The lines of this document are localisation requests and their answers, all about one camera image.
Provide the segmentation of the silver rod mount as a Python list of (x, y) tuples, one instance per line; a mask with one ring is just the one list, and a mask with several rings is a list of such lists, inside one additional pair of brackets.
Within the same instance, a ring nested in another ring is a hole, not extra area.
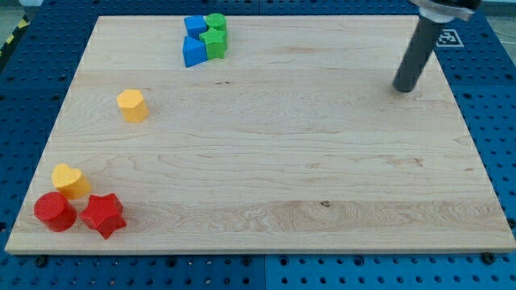
[(435, 23), (453, 19), (467, 22), (481, 5), (481, 0), (409, 0), (418, 7), (419, 14)]

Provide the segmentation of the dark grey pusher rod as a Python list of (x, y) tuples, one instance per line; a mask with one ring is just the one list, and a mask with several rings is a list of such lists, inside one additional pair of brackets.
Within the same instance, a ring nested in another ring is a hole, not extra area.
[(444, 23), (420, 17), (393, 79), (397, 91), (409, 93), (414, 90), (444, 27)]

